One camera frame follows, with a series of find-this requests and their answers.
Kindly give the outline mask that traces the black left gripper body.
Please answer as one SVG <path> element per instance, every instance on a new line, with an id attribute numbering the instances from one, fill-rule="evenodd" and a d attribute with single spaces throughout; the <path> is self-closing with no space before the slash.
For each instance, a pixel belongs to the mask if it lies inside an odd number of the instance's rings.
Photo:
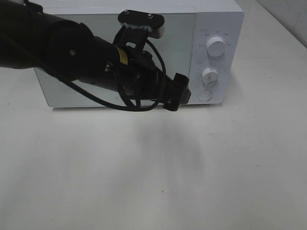
<path id="1" fill-rule="evenodd" d="M 106 50 L 105 74 L 113 81 L 112 89 L 118 93 L 123 105 L 106 102 L 109 108 L 147 112 L 162 104 L 175 112 L 189 102 L 191 91 L 187 76 L 166 74 L 165 63 L 156 50 L 141 52 L 132 47 L 110 47 Z"/>

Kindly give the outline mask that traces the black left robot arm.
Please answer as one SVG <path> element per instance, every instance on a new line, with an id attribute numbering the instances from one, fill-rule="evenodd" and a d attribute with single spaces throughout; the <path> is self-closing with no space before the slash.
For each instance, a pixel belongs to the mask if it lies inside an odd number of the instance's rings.
<path id="1" fill-rule="evenodd" d="M 187 76 L 166 74 L 151 38 L 162 37 L 164 17 L 125 10 L 112 43 L 77 23 L 43 11 L 23 0 L 0 3 L 0 65 L 10 69 L 39 68 L 86 98 L 112 109 L 145 112 L 162 104 L 172 112 L 187 104 Z"/>

